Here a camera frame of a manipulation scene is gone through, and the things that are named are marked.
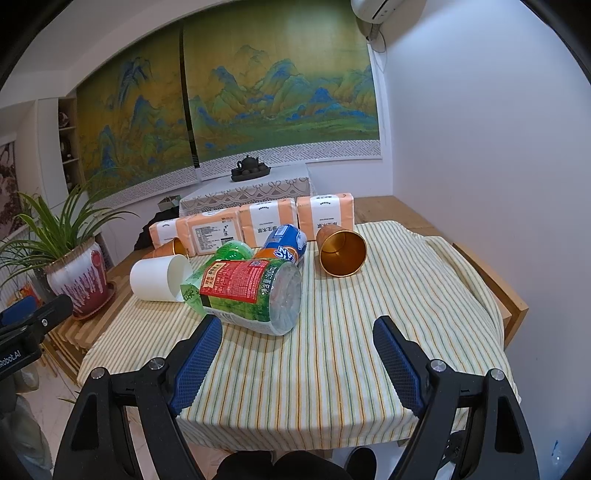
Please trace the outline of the striped green yellow tablecloth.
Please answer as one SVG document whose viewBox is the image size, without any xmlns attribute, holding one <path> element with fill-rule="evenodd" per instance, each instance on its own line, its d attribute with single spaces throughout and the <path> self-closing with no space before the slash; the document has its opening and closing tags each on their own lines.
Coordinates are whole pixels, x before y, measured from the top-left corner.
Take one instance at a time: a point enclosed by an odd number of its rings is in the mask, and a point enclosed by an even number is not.
<svg viewBox="0 0 591 480">
<path fill-rule="evenodd" d="M 197 398 L 177 420 L 188 441 L 224 450 L 315 450 L 409 438 L 417 420 L 373 344 L 383 315 L 458 371 L 509 370 L 497 302 L 450 243 L 394 221 L 358 231 L 368 255 L 353 276 L 328 276 L 317 247 L 308 246 L 301 314 L 290 333 L 224 327 Z"/>
</svg>

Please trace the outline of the small brown paper cup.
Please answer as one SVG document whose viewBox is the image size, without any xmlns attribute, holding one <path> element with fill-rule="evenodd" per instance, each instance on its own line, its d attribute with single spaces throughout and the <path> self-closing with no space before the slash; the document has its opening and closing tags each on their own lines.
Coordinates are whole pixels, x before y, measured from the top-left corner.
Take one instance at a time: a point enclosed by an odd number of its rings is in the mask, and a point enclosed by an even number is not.
<svg viewBox="0 0 591 480">
<path fill-rule="evenodd" d="M 188 256 L 186 248 L 182 244 L 181 240 L 177 237 L 174 237 L 172 240 L 162 244 L 151 252 L 148 252 L 144 258 L 159 258 L 172 255 L 182 255 L 185 257 Z"/>
</svg>

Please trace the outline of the black teapot set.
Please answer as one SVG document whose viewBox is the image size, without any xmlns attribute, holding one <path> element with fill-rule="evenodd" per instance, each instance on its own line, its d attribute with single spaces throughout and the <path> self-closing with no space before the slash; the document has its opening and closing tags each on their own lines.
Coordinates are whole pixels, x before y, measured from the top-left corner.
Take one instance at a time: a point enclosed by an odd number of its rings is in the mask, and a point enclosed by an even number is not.
<svg viewBox="0 0 591 480">
<path fill-rule="evenodd" d="M 231 169 L 231 180 L 242 182 L 256 178 L 262 178 L 270 174 L 270 166 L 259 160 L 259 157 L 245 156 L 236 162 L 236 167 Z"/>
</svg>

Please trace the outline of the orange tissue pack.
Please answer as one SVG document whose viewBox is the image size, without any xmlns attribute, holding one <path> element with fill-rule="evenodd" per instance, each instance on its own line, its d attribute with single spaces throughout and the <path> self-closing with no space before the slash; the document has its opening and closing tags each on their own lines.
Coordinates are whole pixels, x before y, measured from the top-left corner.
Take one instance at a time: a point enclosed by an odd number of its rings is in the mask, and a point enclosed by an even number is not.
<svg viewBox="0 0 591 480">
<path fill-rule="evenodd" d="M 325 225 L 355 227 L 355 201 L 351 193 L 325 194 L 297 198 L 298 227 L 315 241 Z"/>
<path fill-rule="evenodd" d="M 297 205 L 293 198 L 242 205 L 238 209 L 243 240 L 252 248 L 262 247 L 281 225 L 297 226 Z"/>
<path fill-rule="evenodd" d="M 189 250 L 191 247 L 188 228 L 184 218 L 155 222 L 149 226 L 149 234 L 155 248 L 172 241 L 174 238 L 179 239 L 186 250 Z"/>
</svg>

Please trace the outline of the brown gold paper cup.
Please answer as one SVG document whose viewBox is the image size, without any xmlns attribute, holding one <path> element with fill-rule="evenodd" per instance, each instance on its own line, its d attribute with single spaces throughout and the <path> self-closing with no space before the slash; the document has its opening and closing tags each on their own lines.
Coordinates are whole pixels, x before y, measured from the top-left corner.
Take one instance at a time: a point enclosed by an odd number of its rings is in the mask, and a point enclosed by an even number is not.
<svg viewBox="0 0 591 480">
<path fill-rule="evenodd" d="M 325 225 L 317 234 L 318 261 L 334 277 L 356 274 L 367 258 L 367 243 L 355 231 L 339 225 Z"/>
</svg>

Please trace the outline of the orange tissue pack centre right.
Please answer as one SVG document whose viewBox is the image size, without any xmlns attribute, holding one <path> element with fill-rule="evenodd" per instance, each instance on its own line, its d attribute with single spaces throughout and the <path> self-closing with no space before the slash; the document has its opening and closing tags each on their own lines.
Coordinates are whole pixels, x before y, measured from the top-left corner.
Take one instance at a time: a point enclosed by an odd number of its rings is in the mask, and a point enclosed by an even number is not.
<svg viewBox="0 0 591 480">
<path fill-rule="evenodd" d="M 293 198 L 242 205 L 238 209 L 243 240 L 252 248 L 262 247 L 281 225 L 297 226 L 297 205 Z"/>
</svg>

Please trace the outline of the white air conditioner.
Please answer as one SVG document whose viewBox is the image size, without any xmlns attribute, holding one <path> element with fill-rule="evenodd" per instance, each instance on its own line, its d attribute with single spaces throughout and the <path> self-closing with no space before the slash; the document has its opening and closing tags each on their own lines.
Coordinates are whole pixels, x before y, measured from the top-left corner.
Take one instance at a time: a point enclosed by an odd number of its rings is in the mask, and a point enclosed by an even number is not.
<svg viewBox="0 0 591 480">
<path fill-rule="evenodd" d="M 428 5 L 426 0 L 352 0 L 353 14 L 372 25 L 413 25 Z"/>
</svg>

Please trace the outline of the wooden wall shelf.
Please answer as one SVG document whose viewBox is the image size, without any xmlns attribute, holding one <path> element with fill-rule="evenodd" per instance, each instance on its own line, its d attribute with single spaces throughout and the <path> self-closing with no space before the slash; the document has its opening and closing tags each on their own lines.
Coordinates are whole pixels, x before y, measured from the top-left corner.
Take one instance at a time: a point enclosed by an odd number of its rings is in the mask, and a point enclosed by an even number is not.
<svg viewBox="0 0 591 480">
<path fill-rule="evenodd" d="M 71 191 L 74 187 L 85 183 L 79 145 L 79 123 L 75 96 L 58 99 L 57 121 L 63 173 L 67 190 Z"/>
</svg>

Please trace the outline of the blue orange soda bottle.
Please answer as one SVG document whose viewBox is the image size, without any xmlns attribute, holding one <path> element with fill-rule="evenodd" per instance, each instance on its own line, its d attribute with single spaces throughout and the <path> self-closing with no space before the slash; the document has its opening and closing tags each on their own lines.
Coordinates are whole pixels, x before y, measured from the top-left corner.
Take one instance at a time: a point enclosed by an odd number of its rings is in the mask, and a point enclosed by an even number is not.
<svg viewBox="0 0 591 480">
<path fill-rule="evenodd" d="M 296 226 L 280 225 L 270 233 L 266 243 L 254 256 L 256 258 L 283 259 L 297 265 L 304 258 L 307 244 L 307 236 Z"/>
</svg>

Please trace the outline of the red white ceramic pot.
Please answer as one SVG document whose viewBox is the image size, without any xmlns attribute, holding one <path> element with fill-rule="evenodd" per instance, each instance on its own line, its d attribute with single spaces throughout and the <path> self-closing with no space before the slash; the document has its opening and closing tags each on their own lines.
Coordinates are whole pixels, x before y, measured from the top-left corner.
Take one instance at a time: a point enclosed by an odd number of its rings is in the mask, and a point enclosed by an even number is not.
<svg viewBox="0 0 591 480">
<path fill-rule="evenodd" d="M 102 250 L 94 237 L 43 268 L 56 295 L 67 295 L 73 315 L 87 317 L 109 300 L 109 287 Z"/>
</svg>

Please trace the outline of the white paper cup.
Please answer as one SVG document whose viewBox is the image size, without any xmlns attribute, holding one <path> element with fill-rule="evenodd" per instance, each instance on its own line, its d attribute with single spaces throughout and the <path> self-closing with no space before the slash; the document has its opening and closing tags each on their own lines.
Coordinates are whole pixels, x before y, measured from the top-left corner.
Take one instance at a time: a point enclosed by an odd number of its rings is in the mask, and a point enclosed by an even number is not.
<svg viewBox="0 0 591 480">
<path fill-rule="evenodd" d="M 143 301 L 182 302 L 180 285 L 192 274 L 190 262 L 182 255 L 147 258 L 131 268 L 132 293 Z"/>
</svg>

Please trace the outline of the orange tissue pack far right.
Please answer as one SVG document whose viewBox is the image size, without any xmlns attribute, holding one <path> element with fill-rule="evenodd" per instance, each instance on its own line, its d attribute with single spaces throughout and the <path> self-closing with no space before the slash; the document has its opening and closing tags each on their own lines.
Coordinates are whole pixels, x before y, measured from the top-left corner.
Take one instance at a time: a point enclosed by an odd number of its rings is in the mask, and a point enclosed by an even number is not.
<svg viewBox="0 0 591 480">
<path fill-rule="evenodd" d="M 297 198 L 298 227 L 315 241 L 325 225 L 355 227 L 355 201 L 351 193 L 325 194 Z"/>
</svg>

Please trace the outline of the orange tissue pack barcode label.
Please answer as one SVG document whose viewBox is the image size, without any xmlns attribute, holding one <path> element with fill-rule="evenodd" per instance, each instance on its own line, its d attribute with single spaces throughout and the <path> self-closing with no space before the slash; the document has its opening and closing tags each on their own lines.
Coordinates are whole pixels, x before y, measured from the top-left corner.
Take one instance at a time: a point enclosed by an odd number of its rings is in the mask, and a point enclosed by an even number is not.
<svg viewBox="0 0 591 480">
<path fill-rule="evenodd" d="M 237 207 L 194 214 L 185 218 L 190 255 L 208 255 L 232 240 L 243 240 Z"/>
</svg>

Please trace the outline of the green plastic bottle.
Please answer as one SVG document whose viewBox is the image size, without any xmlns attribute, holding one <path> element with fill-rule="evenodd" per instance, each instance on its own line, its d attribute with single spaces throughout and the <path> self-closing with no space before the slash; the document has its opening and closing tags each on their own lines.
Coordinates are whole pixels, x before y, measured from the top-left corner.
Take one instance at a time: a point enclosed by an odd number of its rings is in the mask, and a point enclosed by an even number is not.
<svg viewBox="0 0 591 480">
<path fill-rule="evenodd" d="M 215 261 L 249 260 L 253 255 L 254 251 L 249 245 L 242 241 L 230 240 L 214 252 L 214 255 L 204 263 L 204 268 L 207 268 Z"/>
</svg>

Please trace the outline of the green landscape wall painting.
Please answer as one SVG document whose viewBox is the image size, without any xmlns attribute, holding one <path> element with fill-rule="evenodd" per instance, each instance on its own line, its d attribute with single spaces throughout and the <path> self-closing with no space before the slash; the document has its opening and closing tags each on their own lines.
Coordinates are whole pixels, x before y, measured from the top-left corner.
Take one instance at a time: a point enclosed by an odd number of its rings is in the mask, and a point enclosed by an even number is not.
<svg viewBox="0 0 591 480">
<path fill-rule="evenodd" d="M 132 201 L 267 165 L 377 158 L 370 55 L 346 1 L 236 1 L 121 51 L 76 90 L 94 196 Z"/>
</svg>

